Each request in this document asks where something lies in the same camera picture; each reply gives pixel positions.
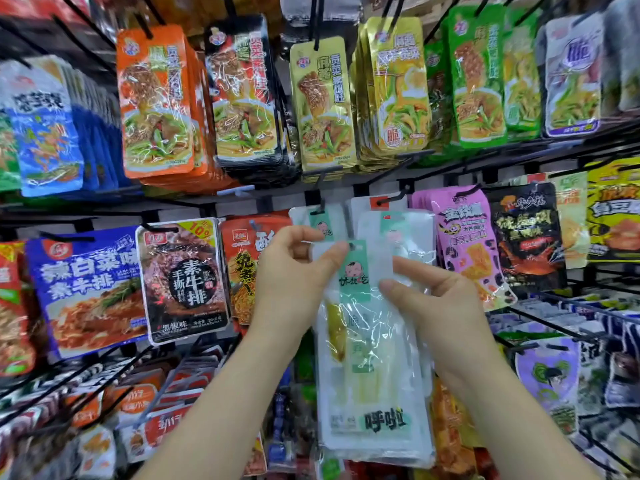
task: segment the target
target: green snack package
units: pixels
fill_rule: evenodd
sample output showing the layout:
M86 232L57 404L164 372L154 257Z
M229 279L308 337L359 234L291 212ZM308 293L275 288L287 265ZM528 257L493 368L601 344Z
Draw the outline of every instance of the green snack package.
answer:
M462 148L484 148L507 142L502 74L502 5L449 12L448 37L454 107Z
M20 190L20 168L9 116L0 110L0 192Z
M453 106L451 101L451 74L449 55L443 41L424 46L427 64L427 87L431 106L431 133L428 149L442 153L444 145L451 141Z
M540 135L542 103L540 76L534 55L538 15L514 25L526 10L507 9L504 32L504 117L516 140Z

